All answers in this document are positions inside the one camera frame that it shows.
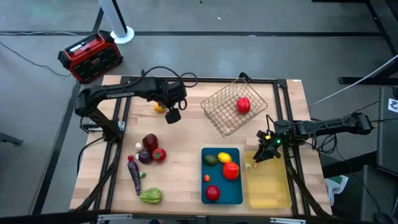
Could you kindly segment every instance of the green avocado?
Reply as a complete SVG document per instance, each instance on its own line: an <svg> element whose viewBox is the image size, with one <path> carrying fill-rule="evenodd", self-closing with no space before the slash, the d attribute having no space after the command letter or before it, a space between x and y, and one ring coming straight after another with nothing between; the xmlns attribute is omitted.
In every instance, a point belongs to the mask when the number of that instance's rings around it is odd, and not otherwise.
<svg viewBox="0 0 398 224"><path fill-rule="evenodd" d="M151 188L140 194L141 202L157 204L162 201L162 192L157 188Z"/></svg>
<svg viewBox="0 0 398 224"><path fill-rule="evenodd" d="M208 164L210 166L216 165L218 162L217 157L207 154L205 155L205 164Z"/></svg>

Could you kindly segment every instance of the red fruit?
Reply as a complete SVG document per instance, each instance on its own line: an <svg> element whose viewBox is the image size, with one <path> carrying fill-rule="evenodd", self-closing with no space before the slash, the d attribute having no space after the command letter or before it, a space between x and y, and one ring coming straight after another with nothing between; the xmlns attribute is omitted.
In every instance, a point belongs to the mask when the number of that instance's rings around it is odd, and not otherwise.
<svg viewBox="0 0 398 224"><path fill-rule="evenodd" d="M215 185L210 185L206 189L206 197L209 200L217 201L220 198L220 190Z"/></svg>
<svg viewBox="0 0 398 224"><path fill-rule="evenodd" d="M227 162L223 166L223 175L227 180L235 180L239 177L239 166L234 162Z"/></svg>
<svg viewBox="0 0 398 224"><path fill-rule="evenodd" d="M156 162L162 162L166 159L166 151L164 149L158 148L152 152L152 158Z"/></svg>
<svg viewBox="0 0 398 224"><path fill-rule="evenodd" d="M237 100L236 108L240 114L245 114L250 111L250 101L247 97L243 97Z"/></svg>
<svg viewBox="0 0 398 224"><path fill-rule="evenodd" d="M134 161L134 156L132 156L132 155L127 156L127 159L129 160L129 162L132 162L132 161Z"/></svg>
<svg viewBox="0 0 398 224"><path fill-rule="evenodd" d="M142 139L142 145L144 145L144 148L146 148L149 152L152 152L153 150L157 149L158 142L156 135L147 134L147 136L145 136Z"/></svg>

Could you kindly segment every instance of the gray concrete floor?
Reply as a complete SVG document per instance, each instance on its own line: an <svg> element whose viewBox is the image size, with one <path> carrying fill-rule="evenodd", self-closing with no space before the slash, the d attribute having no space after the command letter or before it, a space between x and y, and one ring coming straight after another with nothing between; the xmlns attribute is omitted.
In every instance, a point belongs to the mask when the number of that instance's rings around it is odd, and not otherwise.
<svg viewBox="0 0 398 224"><path fill-rule="evenodd" d="M95 0L22 2L0 3L0 30L91 31L99 9ZM136 31L377 32L364 4L311 0L118 3L126 24ZM110 30L106 19L101 29ZM78 39L0 36L1 42L25 57L64 74L68 71L57 61L58 51ZM110 74L137 75L141 69L165 65L200 77L236 77L244 71L256 78L302 79L308 104L343 88L338 77L365 76L391 58L380 38L137 36L119 49L124 62ZM40 187L74 79L35 67L1 46L0 68L4 105L0 110L0 131L25 140L21 147L0 143L0 216L25 215ZM310 114L318 119L343 116L377 100L378 95L379 86L356 86L311 107ZM377 118L377 106L364 112ZM78 122L79 118L73 115L44 213L68 210L77 155L86 143L86 134L79 130ZM350 158L374 151L376 138L377 131L369 136L339 134L340 152Z"/></svg>

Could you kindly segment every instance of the yellow container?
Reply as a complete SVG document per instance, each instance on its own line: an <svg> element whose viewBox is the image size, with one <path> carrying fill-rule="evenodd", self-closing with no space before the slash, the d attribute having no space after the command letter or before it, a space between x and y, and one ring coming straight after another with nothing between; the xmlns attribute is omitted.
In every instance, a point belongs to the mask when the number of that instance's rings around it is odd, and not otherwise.
<svg viewBox="0 0 398 224"><path fill-rule="evenodd" d="M256 152L244 153L246 186L249 204L252 208L289 208L292 206L283 152L280 159L269 159L258 163L254 169L253 156Z"/></svg>

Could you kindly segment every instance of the metal wire basket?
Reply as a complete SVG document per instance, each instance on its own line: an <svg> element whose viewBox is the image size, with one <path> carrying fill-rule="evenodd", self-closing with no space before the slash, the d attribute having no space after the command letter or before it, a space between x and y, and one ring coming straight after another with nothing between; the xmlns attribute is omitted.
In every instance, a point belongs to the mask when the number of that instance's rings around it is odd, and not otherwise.
<svg viewBox="0 0 398 224"><path fill-rule="evenodd" d="M236 109L236 102L242 97L247 97L250 101L251 109L246 114L239 114ZM201 107L205 111L206 117L225 137L264 111L268 104L244 79L238 78L205 99L201 103Z"/></svg>

